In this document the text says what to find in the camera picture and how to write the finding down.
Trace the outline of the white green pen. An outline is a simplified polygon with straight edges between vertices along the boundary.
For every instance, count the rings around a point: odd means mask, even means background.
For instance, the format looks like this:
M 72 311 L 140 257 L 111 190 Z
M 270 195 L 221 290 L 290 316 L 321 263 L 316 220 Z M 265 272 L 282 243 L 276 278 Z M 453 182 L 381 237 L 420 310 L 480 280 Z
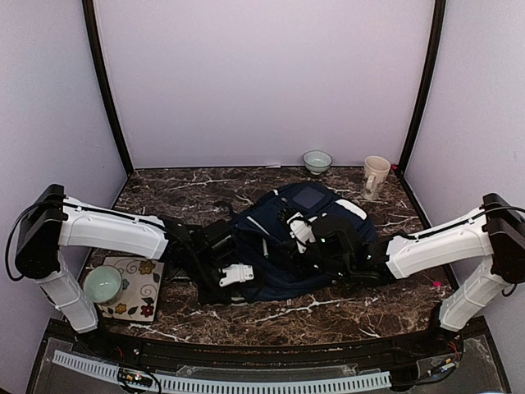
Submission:
M 269 257 L 268 248 L 267 248 L 267 240 L 262 239 L 262 251 L 264 257 L 267 259 Z

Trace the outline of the navy blue student backpack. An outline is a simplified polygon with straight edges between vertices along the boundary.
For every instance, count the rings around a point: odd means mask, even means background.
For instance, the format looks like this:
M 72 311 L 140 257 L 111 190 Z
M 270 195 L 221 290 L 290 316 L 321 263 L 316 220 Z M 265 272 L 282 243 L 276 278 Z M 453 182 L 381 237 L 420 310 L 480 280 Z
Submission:
M 237 291 L 245 301 L 288 300 L 344 279 L 301 268 L 290 254 L 295 251 L 294 239 L 278 219 L 283 208 L 317 213 L 336 199 L 345 198 L 319 183 L 303 181 L 271 190 L 243 212 L 231 215 L 240 261 L 253 269 L 253 278 L 238 283 Z M 263 239 L 267 240 L 267 259 Z

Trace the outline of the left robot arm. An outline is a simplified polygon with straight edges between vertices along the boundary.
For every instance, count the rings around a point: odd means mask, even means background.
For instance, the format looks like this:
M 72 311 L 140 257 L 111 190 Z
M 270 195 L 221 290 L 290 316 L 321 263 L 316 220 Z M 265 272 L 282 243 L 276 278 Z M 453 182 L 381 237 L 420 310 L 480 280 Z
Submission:
M 236 245 L 230 224 L 218 220 L 206 227 L 168 216 L 122 213 L 85 204 L 51 184 L 14 221 L 4 250 L 7 268 L 18 282 L 36 283 L 98 358 L 116 350 L 115 338 L 100 325 L 95 303 L 88 299 L 62 257 L 63 247 L 88 247 L 179 264 L 197 283 L 204 303 L 230 303 L 228 290 L 255 278 L 251 265 L 231 263 Z

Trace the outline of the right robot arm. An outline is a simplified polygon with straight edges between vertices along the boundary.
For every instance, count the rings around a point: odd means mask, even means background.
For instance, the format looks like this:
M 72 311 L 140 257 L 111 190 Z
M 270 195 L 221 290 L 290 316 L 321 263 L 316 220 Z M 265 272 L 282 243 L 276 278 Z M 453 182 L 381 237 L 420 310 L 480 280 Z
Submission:
M 524 210 L 488 194 L 480 207 L 437 227 L 376 241 L 361 241 L 352 223 L 335 215 L 314 219 L 285 209 L 279 220 L 292 241 L 285 246 L 304 266 L 363 286 L 385 286 L 415 273 L 470 258 L 481 262 L 460 288 L 431 312 L 418 339 L 424 355 L 438 355 L 497 295 L 524 281 Z

